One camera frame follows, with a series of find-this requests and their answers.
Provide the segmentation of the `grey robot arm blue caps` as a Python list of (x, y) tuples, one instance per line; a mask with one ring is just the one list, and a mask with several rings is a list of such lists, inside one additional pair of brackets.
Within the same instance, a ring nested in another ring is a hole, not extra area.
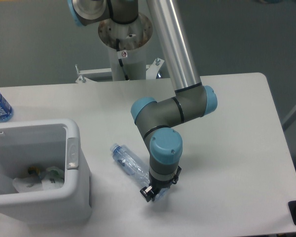
[(141, 189), (146, 201), (154, 201), (179, 180), (183, 140), (174, 127), (212, 113), (218, 105), (213, 89), (204, 86), (192, 54), (175, 0), (149, 0), (150, 17), (139, 12), (136, 0), (70, 0), (76, 24), (99, 23), (98, 35), (109, 53), (112, 78), (146, 78), (143, 49), (158, 34), (175, 96), (163, 101), (137, 100), (131, 115), (149, 152), (147, 184)]

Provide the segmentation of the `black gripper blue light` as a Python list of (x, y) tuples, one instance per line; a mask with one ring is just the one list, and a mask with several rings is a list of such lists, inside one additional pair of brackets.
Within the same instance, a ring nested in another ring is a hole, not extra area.
[(149, 186), (140, 189), (141, 195), (146, 202), (154, 201), (155, 195), (159, 194), (162, 189), (169, 188), (172, 184), (177, 184), (182, 168), (177, 167), (177, 170), (170, 174), (159, 174), (154, 170), (149, 171)]

